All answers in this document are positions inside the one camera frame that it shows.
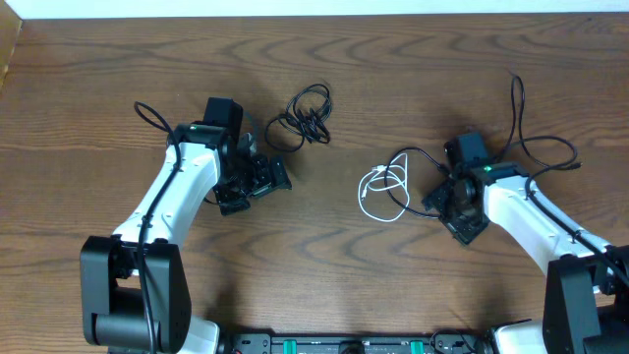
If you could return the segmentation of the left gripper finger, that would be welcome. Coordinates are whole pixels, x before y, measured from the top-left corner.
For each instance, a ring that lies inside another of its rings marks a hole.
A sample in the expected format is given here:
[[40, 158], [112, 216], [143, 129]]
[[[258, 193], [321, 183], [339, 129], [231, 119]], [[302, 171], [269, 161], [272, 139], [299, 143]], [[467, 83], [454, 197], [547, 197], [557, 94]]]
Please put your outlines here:
[[218, 205], [223, 216], [228, 216], [251, 208], [251, 204], [248, 199], [243, 197], [219, 199]]
[[281, 155], [273, 156], [270, 160], [270, 174], [272, 178], [273, 190], [291, 190], [292, 183], [286, 171], [284, 160]]

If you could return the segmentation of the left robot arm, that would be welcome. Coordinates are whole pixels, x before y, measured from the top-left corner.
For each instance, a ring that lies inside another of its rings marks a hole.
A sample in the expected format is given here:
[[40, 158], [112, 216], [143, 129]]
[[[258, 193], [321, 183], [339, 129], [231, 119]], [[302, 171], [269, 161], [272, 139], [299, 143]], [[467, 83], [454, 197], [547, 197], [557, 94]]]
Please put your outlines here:
[[217, 324], [195, 317], [181, 249], [207, 195], [222, 215], [252, 198], [292, 187], [281, 156], [257, 152], [241, 132], [244, 110], [230, 98], [208, 100], [201, 120], [171, 128], [165, 159], [132, 214], [107, 237], [90, 236], [80, 253], [86, 341], [111, 353], [221, 353]]

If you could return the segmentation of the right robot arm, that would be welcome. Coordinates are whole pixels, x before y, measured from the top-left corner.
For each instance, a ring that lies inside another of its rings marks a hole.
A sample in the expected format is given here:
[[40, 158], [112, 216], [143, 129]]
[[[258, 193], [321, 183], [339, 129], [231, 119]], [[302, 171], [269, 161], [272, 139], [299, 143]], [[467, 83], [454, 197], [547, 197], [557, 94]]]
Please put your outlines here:
[[625, 353], [628, 249], [589, 232], [548, 199], [517, 162], [500, 162], [478, 133], [444, 145], [446, 179], [423, 204], [463, 245], [491, 223], [545, 276], [543, 317], [490, 330], [480, 353]]

